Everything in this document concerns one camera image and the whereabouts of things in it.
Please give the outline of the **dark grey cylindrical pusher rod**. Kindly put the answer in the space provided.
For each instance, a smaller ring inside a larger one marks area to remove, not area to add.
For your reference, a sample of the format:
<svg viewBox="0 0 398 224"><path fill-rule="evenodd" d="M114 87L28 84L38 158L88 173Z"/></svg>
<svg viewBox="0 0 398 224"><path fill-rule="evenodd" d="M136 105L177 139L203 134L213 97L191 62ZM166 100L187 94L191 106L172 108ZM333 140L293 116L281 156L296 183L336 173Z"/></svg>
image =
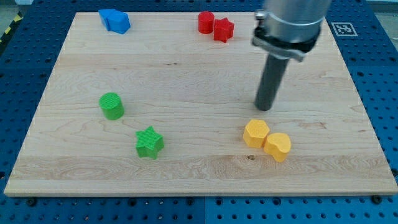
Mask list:
<svg viewBox="0 0 398 224"><path fill-rule="evenodd" d="M267 111L272 108L288 62L289 59L279 59L273 55L267 56L254 101L257 109Z"/></svg>

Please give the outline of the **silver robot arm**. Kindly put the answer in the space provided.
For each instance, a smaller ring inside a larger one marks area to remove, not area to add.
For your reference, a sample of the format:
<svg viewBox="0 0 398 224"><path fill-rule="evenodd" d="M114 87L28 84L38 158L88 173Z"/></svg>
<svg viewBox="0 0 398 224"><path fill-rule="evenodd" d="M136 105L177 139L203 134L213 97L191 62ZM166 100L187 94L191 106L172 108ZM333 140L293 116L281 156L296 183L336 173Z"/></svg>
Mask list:
<svg viewBox="0 0 398 224"><path fill-rule="evenodd" d="M267 0L255 12L252 45L268 52L254 104L272 108L289 60L302 62L315 46L330 0Z"/></svg>

